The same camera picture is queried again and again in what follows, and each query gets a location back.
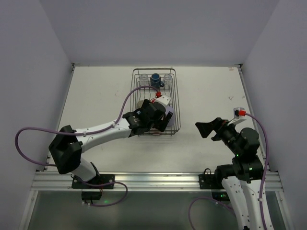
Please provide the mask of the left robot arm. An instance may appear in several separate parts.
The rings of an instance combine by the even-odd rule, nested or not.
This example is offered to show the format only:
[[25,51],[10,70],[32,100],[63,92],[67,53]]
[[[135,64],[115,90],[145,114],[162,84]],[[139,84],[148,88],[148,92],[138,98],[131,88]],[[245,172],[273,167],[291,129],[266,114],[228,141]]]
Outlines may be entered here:
[[173,116],[166,110],[170,102],[171,99],[163,95],[153,101],[144,100],[141,108],[125,113],[118,121],[77,130],[64,126],[48,147],[58,173],[72,173],[86,185],[101,183],[97,168],[82,158],[82,154],[95,146],[138,136],[152,128],[163,132]]

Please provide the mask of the lavender cup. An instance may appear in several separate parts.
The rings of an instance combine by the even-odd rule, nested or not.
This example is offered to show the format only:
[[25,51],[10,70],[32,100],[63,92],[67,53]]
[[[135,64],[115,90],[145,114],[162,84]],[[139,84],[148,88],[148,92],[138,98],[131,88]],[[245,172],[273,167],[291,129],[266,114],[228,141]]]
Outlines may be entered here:
[[168,115],[169,112],[172,113],[172,116],[171,116],[171,119],[169,120],[169,122],[167,124],[167,127],[171,127],[175,123],[175,112],[174,112],[173,107],[171,107],[171,106],[166,107],[165,115]]

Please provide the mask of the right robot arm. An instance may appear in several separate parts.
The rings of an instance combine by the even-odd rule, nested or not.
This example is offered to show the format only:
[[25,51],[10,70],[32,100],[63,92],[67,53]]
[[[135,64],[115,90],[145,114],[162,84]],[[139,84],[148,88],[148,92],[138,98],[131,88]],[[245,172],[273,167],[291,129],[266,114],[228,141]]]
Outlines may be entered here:
[[236,131],[236,125],[244,121],[243,117],[244,112],[238,111],[232,120],[217,117],[211,122],[195,125],[203,138],[215,132],[212,141],[222,141],[234,153],[232,164],[216,167],[214,182],[226,191],[239,229],[272,230],[274,226],[265,192],[267,165],[262,164],[257,155],[260,147],[258,132],[250,127]]

